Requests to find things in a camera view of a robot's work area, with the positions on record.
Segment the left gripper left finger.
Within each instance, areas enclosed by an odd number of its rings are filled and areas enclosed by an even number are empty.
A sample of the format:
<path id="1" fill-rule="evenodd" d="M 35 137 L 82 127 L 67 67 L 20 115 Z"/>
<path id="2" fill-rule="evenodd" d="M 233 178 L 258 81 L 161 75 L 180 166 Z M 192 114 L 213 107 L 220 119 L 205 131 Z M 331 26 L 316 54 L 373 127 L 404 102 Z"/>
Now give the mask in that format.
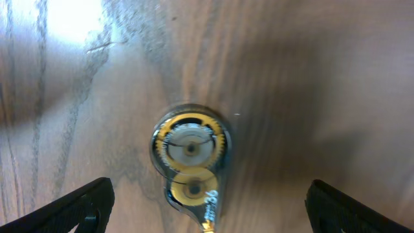
<path id="1" fill-rule="evenodd" d="M 1 227 L 1 232 L 105 232 L 114 205 L 112 182 L 100 177 Z"/>

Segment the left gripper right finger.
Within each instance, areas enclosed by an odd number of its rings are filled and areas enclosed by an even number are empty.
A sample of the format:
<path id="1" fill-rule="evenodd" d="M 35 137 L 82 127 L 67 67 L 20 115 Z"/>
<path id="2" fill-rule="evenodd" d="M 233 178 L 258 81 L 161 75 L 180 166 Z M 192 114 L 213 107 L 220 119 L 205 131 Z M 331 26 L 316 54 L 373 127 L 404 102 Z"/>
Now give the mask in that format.
<path id="1" fill-rule="evenodd" d="M 413 232 L 319 179 L 309 187 L 305 207 L 316 233 Z"/>

